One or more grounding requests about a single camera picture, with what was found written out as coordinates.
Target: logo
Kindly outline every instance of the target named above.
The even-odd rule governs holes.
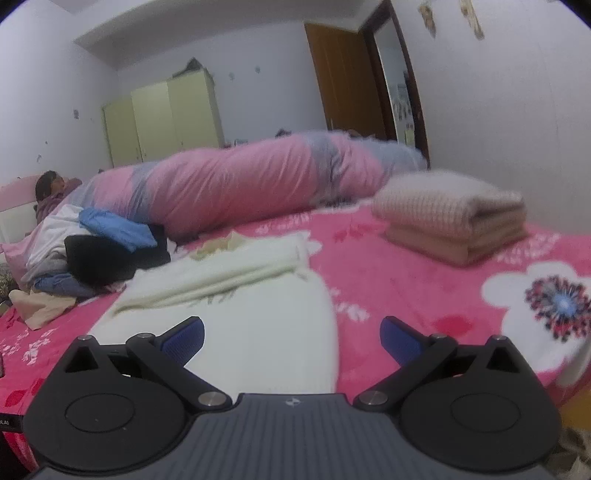
[[[291,408],[297,407],[300,403],[301,403],[301,400],[299,400],[295,397],[292,397],[291,399],[285,401],[285,405],[287,405],[288,407],[291,407]]]

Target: black cloth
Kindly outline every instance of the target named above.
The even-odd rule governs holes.
[[[68,270],[78,281],[101,288],[133,278],[138,268],[147,269],[170,262],[166,235],[161,225],[148,225],[156,247],[129,252],[110,238],[92,235],[70,235],[64,241]]]

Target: white cloth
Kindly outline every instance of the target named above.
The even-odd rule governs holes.
[[[70,235],[90,235],[90,232],[78,223],[78,214],[82,207],[63,205],[54,215],[48,215],[41,223],[35,239],[35,245],[27,260],[27,270],[35,267],[50,253],[66,256],[64,240]]]
[[[263,238],[200,261],[180,259],[160,267],[157,274],[153,269],[138,271],[105,316],[199,300],[298,267],[308,267],[306,243],[299,234]]]
[[[128,308],[141,303],[164,308]],[[307,268],[300,235],[144,272],[89,333],[102,344],[123,343],[140,332],[160,335],[192,315],[205,325],[205,342],[186,368],[234,400],[335,391],[336,316],[322,278]]]

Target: pink comforter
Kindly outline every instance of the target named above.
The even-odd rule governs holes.
[[[508,335],[544,385],[556,379],[586,339],[589,236],[531,228],[529,238],[480,265],[460,269],[388,243],[382,236],[385,224],[367,206],[315,210],[236,230],[249,236],[294,231],[307,236],[311,266],[324,278],[337,313],[337,390],[350,399],[398,368],[379,342],[379,324],[386,315],[461,343]],[[2,317],[0,349],[7,372],[0,380],[2,410],[25,413],[72,339],[87,332],[114,299],[77,307],[36,332],[9,315]],[[567,323],[565,315],[570,315]]]

